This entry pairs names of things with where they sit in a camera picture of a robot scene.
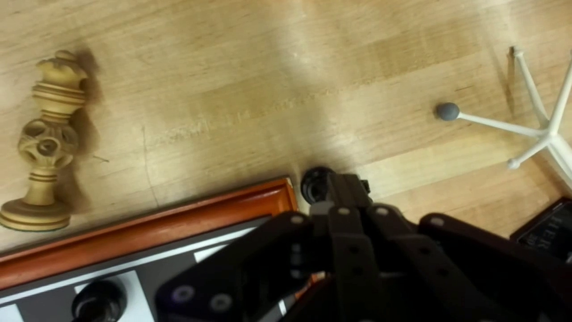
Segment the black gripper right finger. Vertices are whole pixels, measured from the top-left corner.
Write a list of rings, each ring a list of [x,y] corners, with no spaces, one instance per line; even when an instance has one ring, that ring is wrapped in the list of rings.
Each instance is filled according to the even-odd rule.
[[[452,217],[411,224],[332,177],[332,269],[348,322],[570,322],[570,269]]]

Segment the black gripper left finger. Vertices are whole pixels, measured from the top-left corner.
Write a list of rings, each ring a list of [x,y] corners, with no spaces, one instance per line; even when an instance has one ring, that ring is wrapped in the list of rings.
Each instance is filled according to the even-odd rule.
[[[300,294],[279,322],[334,322],[327,220],[280,213],[159,286],[161,322],[261,322],[284,297]]]

